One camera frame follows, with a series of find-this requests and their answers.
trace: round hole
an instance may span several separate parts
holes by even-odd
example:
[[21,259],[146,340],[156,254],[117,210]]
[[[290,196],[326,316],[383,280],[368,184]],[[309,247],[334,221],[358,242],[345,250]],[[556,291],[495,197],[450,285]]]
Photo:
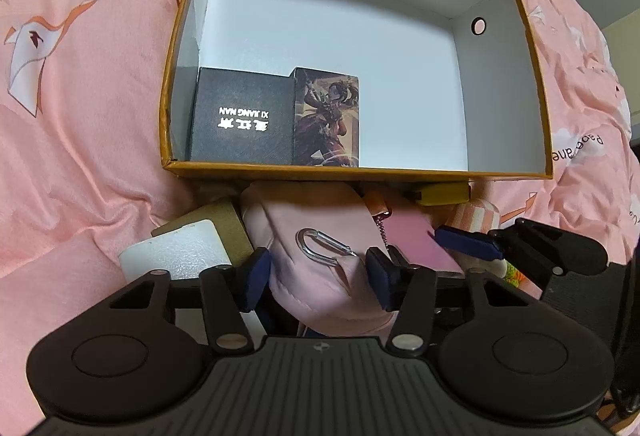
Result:
[[471,32],[474,35],[482,35],[486,30],[486,21],[482,17],[476,17],[471,22]]

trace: open box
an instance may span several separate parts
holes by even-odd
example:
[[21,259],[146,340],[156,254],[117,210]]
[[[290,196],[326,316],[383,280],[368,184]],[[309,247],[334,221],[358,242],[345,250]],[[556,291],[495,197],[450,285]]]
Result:
[[[187,161],[199,67],[357,76],[360,166]],[[545,93],[522,0],[180,0],[160,146],[165,168],[192,177],[552,177]]]

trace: silver screw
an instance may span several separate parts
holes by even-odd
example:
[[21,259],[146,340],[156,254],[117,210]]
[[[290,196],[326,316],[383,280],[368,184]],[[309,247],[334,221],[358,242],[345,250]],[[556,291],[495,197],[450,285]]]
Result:
[[424,340],[422,340],[418,335],[403,333],[402,335],[396,335],[393,340],[391,340],[391,343],[399,350],[415,351],[424,344]]
[[249,340],[240,333],[227,333],[225,335],[220,335],[218,340],[216,340],[218,347],[223,348],[224,350],[241,350],[248,343]]

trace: metal clip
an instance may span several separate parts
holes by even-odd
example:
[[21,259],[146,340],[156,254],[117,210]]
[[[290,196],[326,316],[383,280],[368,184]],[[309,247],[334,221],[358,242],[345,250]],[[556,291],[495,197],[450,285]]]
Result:
[[337,239],[333,237],[329,237],[324,232],[320,230],[316,230],[314,228],[303,228],[296,234],[296,243],[298,243],[298,248],[302,250],[309,259],[312,261],[319,262],[320,264],[324,264],[325,266],[339,266],[338,260],[335,257],[327,257],[326,255],[322,255],[320,253],[314,252],[305,244],[305,236],[312,237],[316,239],[316,241],[325,244],[333,249],[335,249],[340,255],[353,255],[357,257],[358,254],[355,253],[350,246],[347,246],[344,243],[341,243]]

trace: pink bedding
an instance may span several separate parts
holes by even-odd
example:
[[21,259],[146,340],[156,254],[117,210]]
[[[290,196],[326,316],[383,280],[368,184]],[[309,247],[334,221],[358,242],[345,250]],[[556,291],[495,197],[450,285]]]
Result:
[[[124,283],[117,254],[192,206],[162,170],[158,99],[178,0],[0,0],[0,433],[41,418],[31,346]],[[553,181],[476,185],[625,263],[640,170],[606,43],[574,0],[525,0],[553,131]]]

